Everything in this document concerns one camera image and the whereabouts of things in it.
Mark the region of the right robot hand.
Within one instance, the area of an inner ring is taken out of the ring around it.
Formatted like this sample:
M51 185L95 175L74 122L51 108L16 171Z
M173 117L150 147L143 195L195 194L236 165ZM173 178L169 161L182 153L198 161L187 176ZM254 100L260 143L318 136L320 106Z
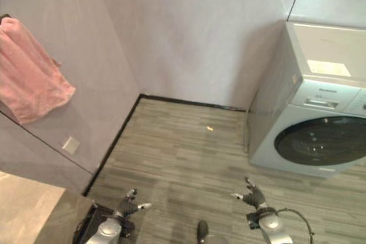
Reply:
M245 178L246 187L250 191L248 194L231 193L230 196L255 207L257 210L266 208L266 199L259 187L249 178Z

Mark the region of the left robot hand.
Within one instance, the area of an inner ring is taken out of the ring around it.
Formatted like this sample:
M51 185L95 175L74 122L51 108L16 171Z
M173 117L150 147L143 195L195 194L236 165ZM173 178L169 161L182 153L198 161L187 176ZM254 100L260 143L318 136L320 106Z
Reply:
M123 217L131 216L140 210L146 210L152 206L151 203L134 203L137 193L137 189L129 190L120 202L117 211L121 213Z

